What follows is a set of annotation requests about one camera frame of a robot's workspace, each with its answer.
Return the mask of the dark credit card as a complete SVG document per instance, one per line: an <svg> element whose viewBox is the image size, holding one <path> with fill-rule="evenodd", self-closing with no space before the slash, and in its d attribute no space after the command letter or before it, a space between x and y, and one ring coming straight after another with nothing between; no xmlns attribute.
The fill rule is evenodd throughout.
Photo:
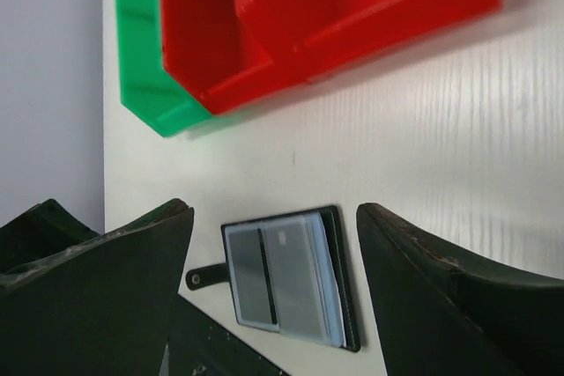
<svg viewBox="0 0 564 376"><path fill-rule="evenodd" d="M328 329L307 221L303 217L270 221L263 236L280 332L326 343Z"/></svg>

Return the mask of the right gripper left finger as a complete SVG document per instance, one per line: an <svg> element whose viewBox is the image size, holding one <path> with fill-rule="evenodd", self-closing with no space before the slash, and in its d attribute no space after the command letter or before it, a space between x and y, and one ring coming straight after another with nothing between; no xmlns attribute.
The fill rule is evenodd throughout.
<svg viewBox="0 0 564 376"><path fill-rule="evenodd" d="M158 374L193 224L173 199L101 234L49 199L3 225L2 374Z"/></svg>

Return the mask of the green plastic bin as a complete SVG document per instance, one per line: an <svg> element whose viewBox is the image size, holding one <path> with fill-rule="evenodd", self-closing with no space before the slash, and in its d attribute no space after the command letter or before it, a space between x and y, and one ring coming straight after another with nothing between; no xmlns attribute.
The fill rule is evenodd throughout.
<svg viewBox="0 0 564 376"><path fill-rule="evenodd" d="M159 0L115 0L120 99L160 136L174 136L212 115L164 69Z"/></svg>

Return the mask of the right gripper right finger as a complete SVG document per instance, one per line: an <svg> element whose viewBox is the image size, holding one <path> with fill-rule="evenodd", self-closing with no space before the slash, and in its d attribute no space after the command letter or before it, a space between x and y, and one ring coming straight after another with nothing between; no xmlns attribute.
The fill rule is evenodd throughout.
<svg viewBox="0 0 564 376"><path fill-rule="evenodd" d="M560 279L487 259L377 203L356 221L388 374L562 374Z"/></svg>

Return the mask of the silver card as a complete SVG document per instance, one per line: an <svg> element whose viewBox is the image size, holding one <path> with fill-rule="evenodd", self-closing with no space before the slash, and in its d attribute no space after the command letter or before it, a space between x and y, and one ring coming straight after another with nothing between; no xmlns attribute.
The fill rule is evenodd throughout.
<svg viewBox="0 0 564 376"><path fill-rule="evenodd" d="M244 321L271 324L271 309L257 229L245 229L227 237L230 262L241 318Z"/></svg>

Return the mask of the black leather card holder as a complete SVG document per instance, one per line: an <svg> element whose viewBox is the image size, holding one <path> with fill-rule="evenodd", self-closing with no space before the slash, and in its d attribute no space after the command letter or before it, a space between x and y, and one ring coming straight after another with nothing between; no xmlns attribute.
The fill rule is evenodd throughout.
<svg viewBox="0 0 564 376"><path fill-rule="evenodd" d="M360 350L338 206L223 224L220 230L225 260L189 270L190 290L227 283L238 324Z"/></svg>

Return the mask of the red plastic bin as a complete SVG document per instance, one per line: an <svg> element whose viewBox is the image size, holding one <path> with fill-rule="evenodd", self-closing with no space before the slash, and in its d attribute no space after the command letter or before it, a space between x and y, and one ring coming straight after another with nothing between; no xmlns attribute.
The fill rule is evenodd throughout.
<svg viewBox="0 0 564 376"><path fill-rule="evenodd" d="M234 0L160 0L165 70L211 114L287 82L235 13Z"/></svg>
<svg viewBox="0 0 564 376"><path fill-rule="evenodd" d="M275 64L299 81L501 7L501 0L234 0Z"/></svg>

